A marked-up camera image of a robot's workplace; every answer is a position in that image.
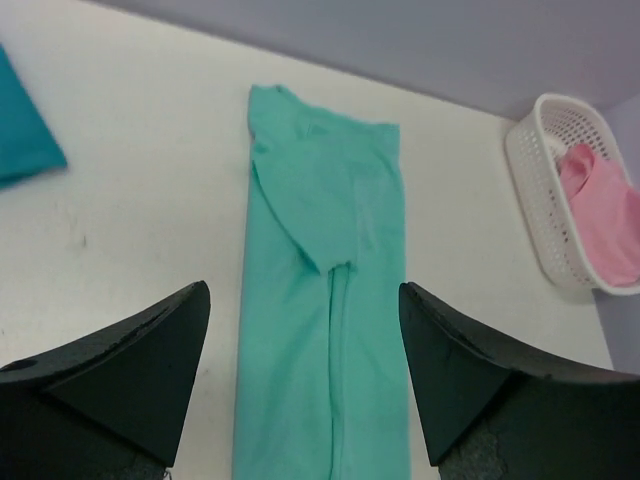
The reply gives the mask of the mint green t shirt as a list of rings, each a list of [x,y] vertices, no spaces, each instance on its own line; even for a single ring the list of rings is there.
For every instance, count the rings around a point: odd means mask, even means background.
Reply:
[[[253,86],[232,475],[407,479],[400,130]]]

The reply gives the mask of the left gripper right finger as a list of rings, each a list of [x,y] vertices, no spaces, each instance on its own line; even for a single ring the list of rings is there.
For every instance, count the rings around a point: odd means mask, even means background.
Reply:
[[[639,379],[559,357],[414,283],[399,318],[430,464],[443,479],[635,479]]]

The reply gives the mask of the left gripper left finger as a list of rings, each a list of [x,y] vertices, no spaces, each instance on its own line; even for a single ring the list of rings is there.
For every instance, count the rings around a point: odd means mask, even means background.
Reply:
[[[168,478],[209,315],[210,291],[198,281],[3,366],[2,478]]]

